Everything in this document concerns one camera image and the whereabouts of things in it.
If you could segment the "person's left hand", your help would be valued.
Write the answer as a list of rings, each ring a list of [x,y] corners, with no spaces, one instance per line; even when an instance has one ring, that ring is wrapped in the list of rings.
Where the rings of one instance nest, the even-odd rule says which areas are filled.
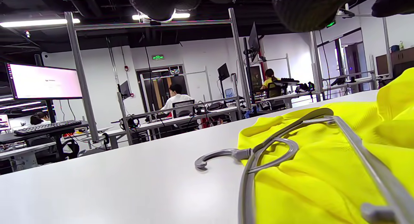
[[[232,0],[210,0],[229,3]],[[321,30],[331,23],[348,0],[271,0],[281,23],[293,32]],[[197,8],[201,0],[130,0],[139,12],[156,21],[168,21],[176,10]],[[371,7],[376,18],[413,14],[413,0],[376,0]]]

